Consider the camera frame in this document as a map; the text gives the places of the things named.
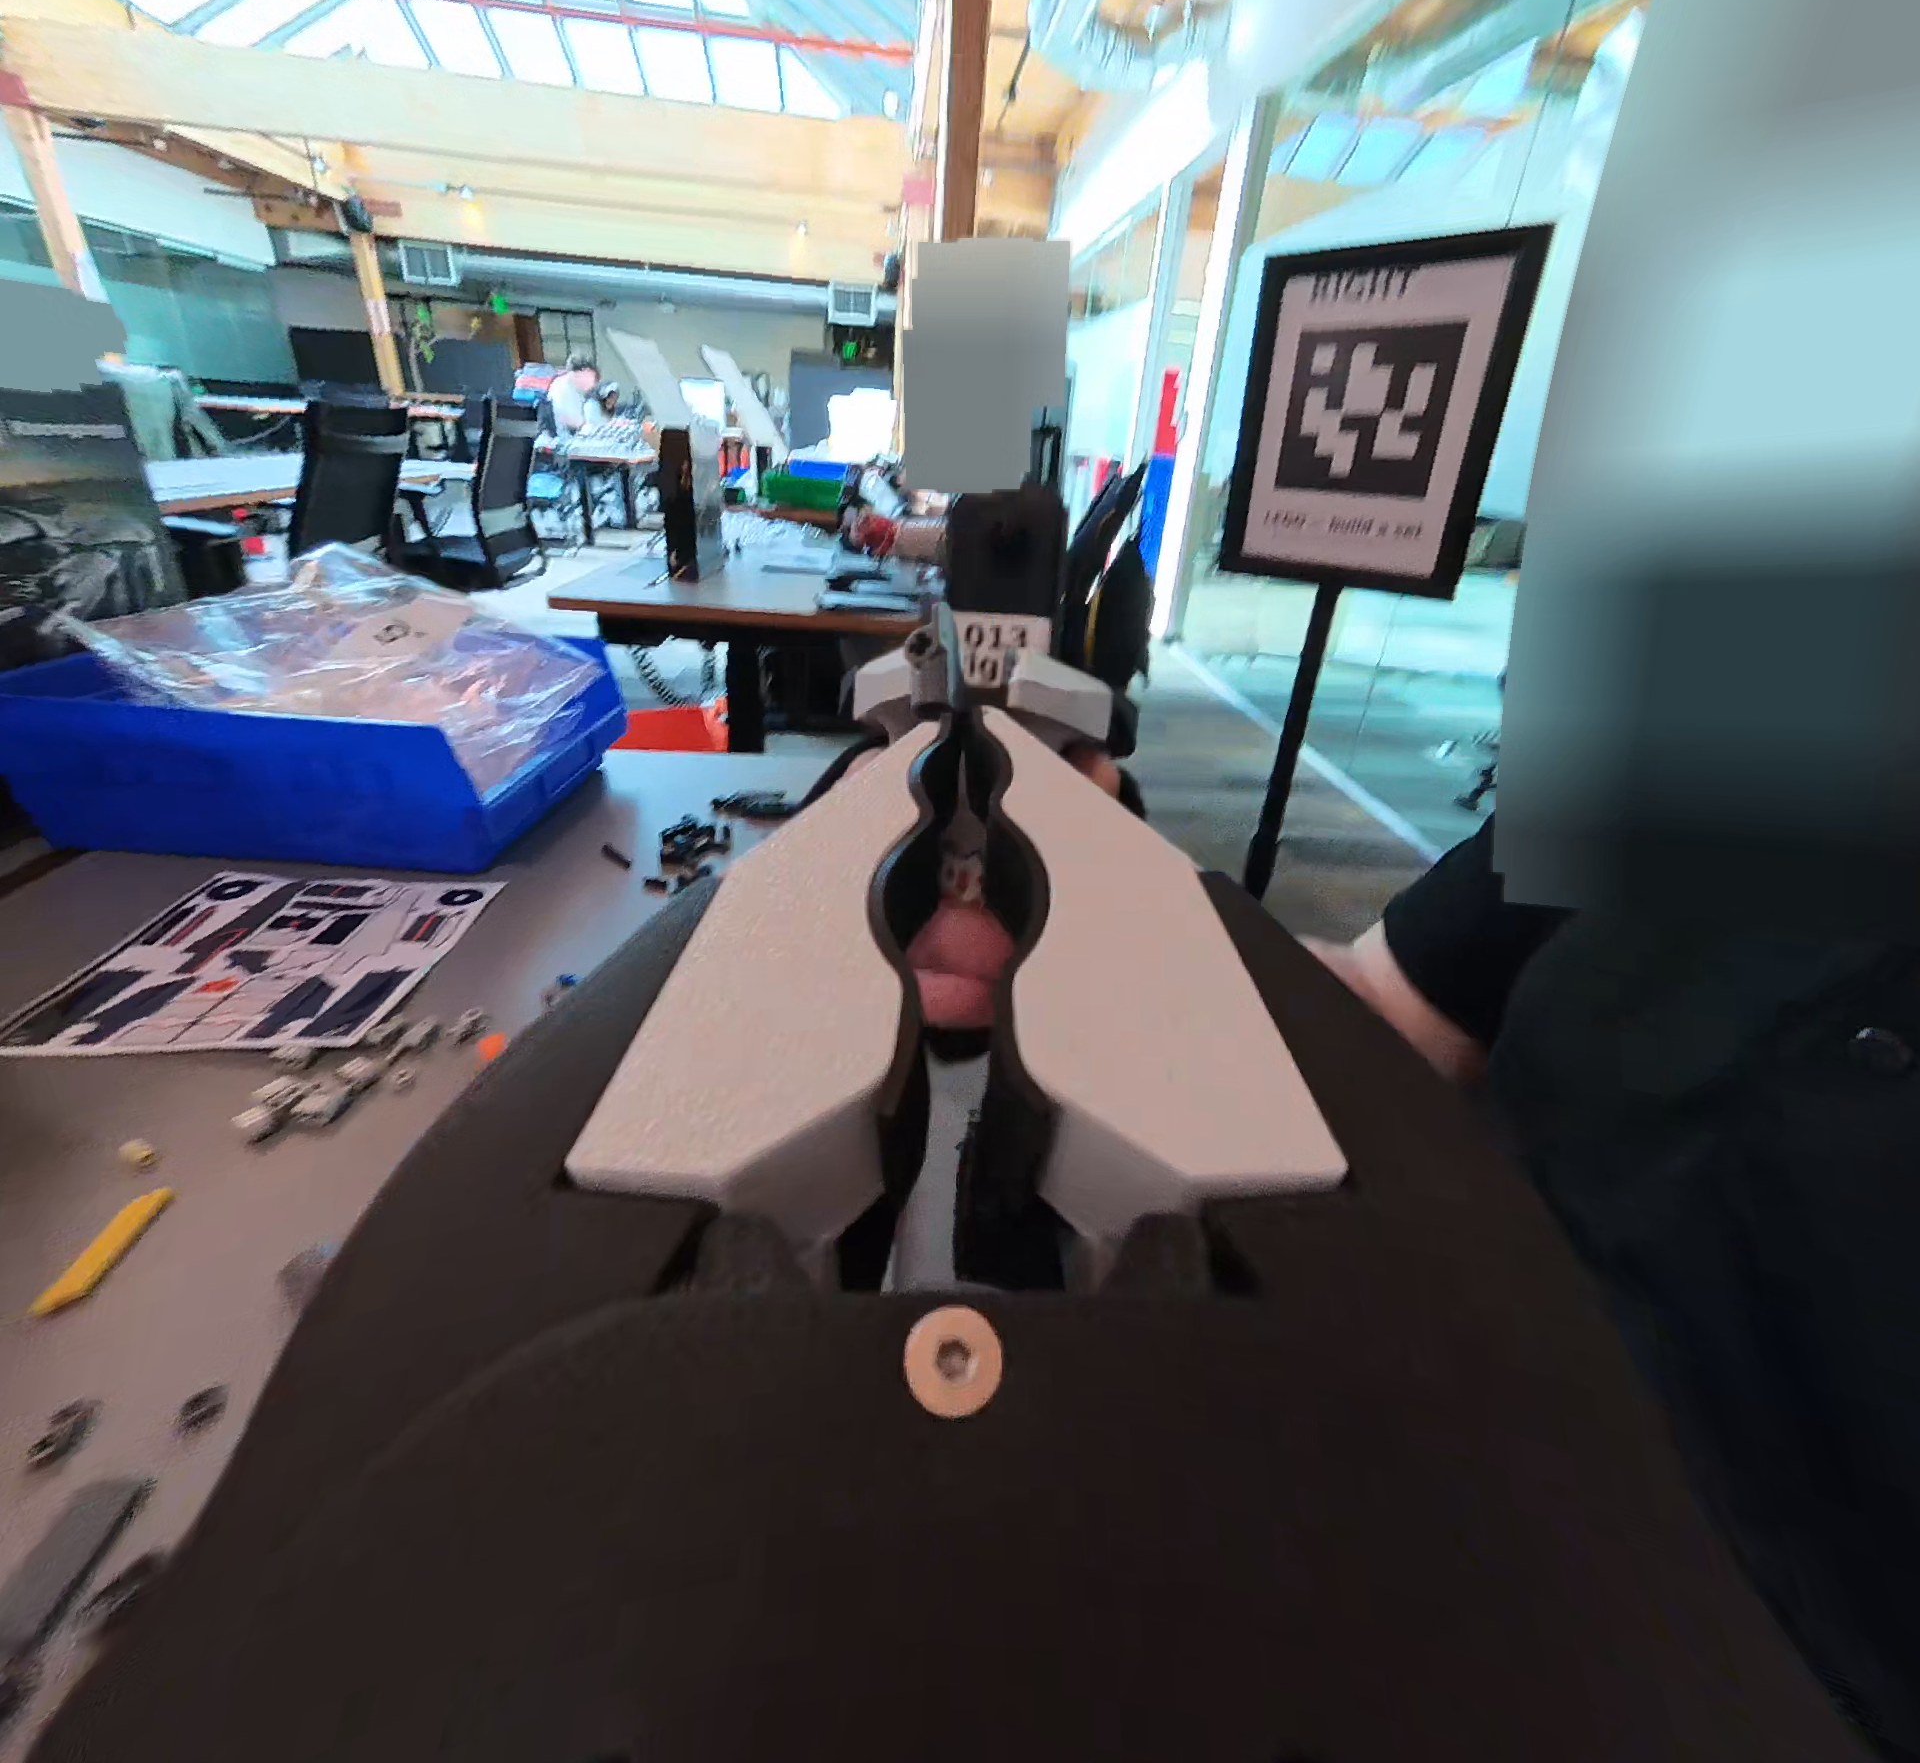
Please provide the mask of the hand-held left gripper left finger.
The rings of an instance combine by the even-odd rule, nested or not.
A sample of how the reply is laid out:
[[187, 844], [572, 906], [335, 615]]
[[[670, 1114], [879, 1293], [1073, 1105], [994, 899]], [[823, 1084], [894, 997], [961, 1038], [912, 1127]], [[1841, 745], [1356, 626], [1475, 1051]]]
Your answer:
[[938, 824], [948, 726], [912, 725], [718, 881], [564, 1161], [585, 1194], [771, 1223], [810, 1265], [891, 1265], [925, 1148], [889, 866]]

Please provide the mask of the light grey lego connector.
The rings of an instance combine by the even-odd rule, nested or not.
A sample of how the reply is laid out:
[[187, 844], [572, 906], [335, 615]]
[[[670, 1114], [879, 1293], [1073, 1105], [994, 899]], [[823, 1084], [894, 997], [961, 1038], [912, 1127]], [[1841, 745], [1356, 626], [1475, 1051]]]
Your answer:
[[908, 710], [918, 723], [967, 717], [976, 698], [967, 679], [967, 655], [948, 602], [927, 606], [902, 646]]

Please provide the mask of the long grey lego axle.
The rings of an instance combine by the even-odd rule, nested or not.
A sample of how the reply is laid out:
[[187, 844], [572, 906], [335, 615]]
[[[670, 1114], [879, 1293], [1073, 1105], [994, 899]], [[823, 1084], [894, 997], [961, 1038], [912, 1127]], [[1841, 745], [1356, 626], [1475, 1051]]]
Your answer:
[[922, 791], [932, 807], [935, 845], [945, 903], [981, 906], [988, 842], [990, 768], [972, 723], [958, 717], [945, 726], [922, 767]]

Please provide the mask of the scattered black lego pieces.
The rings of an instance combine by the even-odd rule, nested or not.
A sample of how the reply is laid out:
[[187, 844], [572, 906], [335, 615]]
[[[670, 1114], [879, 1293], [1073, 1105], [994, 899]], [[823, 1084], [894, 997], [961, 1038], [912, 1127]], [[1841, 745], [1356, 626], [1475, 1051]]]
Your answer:
[[683, 807], [612, 803], [595, 830], [601, 864], [647, 896], [675, 896], [723, 872], [797, 814], [787, 791], [717, 791]]

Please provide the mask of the lego sticker sheet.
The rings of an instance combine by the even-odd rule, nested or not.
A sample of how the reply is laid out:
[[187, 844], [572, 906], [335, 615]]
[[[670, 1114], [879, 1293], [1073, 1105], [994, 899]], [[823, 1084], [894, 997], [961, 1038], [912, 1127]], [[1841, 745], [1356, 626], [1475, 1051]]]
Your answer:
[[393, 1017], [502, 884], [218, 872], [2, 1025], [4, 1058], [345, 1050]]

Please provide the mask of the yellow lego axle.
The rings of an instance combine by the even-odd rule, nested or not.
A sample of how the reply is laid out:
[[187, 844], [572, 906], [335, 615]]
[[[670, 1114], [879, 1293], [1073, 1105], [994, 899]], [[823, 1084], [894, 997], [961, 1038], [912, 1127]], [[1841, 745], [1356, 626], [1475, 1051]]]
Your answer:
[[123, 1205], [79, 1256], [36, 1293], [26, 1308], [26, 1318], [46, 1319], [96, 1295], [131, 1250], [170, 1210], [176, 1197], [176, 1191], [164, 1185]]

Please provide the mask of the lego set box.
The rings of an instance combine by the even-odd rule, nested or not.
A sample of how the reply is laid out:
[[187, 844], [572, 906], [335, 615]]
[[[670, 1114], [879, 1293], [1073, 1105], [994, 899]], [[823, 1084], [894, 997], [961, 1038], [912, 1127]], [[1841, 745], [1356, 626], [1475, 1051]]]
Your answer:
[[120, 388], [4, 388], [2, 671], [72, 655], [72, 624], [184, 600]]

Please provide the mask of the background wooden desk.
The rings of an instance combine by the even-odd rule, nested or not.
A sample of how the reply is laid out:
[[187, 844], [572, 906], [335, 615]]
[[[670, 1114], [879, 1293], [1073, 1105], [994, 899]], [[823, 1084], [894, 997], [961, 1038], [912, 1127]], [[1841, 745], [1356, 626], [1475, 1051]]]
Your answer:
[[630, 557], [553, 591], [546, 606], [590, 615], [620, 648], [690, 641], [727, 652], [733, 752], [760, 752], [769, 733], [842, 734], [844, 648], [898, 648], [918, 624], [912, 604], [828, 591], [815, 577], [774, 570], [756, 552], [718, 575], [675, 581], [659, 560]]

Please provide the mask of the dark upright box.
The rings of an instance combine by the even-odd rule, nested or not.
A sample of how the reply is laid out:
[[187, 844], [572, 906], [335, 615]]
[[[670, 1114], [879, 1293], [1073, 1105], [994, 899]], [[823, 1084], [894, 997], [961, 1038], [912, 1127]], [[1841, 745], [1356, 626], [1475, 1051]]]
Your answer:
[[727, 568], [725, 484], [718, 470], [723, 436], [709, 420], [659, 431], [655, 490], [659, 499], [665, 579], [695, 586]]

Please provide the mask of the marker sign on pole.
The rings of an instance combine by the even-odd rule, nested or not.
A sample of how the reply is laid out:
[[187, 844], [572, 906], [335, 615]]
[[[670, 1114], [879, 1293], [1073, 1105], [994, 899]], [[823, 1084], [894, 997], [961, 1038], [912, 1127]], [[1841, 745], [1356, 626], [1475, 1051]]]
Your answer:
[[1267, 259], [1216, 563], [1313, 602], [1242, 884], [1273, 881], [1338, 600], [1447, 602], [1553, 243], [1507, 227]]

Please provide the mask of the pile of light grey connectors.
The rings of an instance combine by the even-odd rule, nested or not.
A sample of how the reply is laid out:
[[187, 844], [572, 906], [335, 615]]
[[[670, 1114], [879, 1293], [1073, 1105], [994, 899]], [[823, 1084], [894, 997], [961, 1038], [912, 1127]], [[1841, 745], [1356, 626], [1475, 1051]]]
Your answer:
[[229, 1119], [229, 1133], [248, 1148], [288, 1135], [321, 1135], [353, 1109], [379, 1097], [405, 1097], [420, 1084], [424, 1060], [439, 1048], [470, 1048], [495, 1034], [480, 1010], [453, 1022], [390, 1017], [341, 1054], [287, 1046], [277, 1051], [281, 1073], [253, 1089], [250, 1101]]

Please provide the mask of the black office chair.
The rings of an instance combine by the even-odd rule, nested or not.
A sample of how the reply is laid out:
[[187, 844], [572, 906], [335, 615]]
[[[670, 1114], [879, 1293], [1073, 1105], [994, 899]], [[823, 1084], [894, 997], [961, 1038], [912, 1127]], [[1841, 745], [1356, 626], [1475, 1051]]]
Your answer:
[[470, 476], [470, 535], [433, 540], [425, 574], [446, 589], [502, 591], [544, 574], [544, 552], [530, 509], [539, 445], [530, 405], [487, 397], [482, 445]]
[[409, 448], [412, 417], [400, 400], [306, 401], [288, 557], [339, 548], [384, 562]]

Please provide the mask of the blue plastic bin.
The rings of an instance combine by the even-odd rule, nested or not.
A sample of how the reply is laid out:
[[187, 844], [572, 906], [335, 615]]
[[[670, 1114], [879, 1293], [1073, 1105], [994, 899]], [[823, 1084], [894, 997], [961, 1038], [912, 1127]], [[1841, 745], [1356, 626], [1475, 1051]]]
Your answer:
[[62, 850], [479, 874], [625, 731], [605, 646], [570, 646], [594, 671], [588, 693], [492, 791], [432, 725], [138, 705], [84, 655], [4, 674], [4, 784]]

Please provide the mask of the clear plastic bag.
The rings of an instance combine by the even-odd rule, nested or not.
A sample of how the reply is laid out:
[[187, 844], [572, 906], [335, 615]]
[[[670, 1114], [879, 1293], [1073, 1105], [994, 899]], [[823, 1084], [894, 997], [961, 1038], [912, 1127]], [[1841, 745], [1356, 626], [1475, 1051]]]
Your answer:
[[428, 726], [479, 796], [559, 743], [607, 677], [584, 648], [350, 548], [306, 552], [279, 586], [53, 626], [140, 702]]

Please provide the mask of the person's black shirt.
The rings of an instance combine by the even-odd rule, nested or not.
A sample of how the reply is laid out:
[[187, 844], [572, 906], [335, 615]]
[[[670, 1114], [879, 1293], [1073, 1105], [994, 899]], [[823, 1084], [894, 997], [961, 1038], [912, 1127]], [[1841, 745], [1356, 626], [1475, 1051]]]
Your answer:
[[1841, 1714], [1917, 1759], [1917, 945], [1521, 909], [1492, 830], [1360, 952], [1479, 1054], [1701, 1505]]

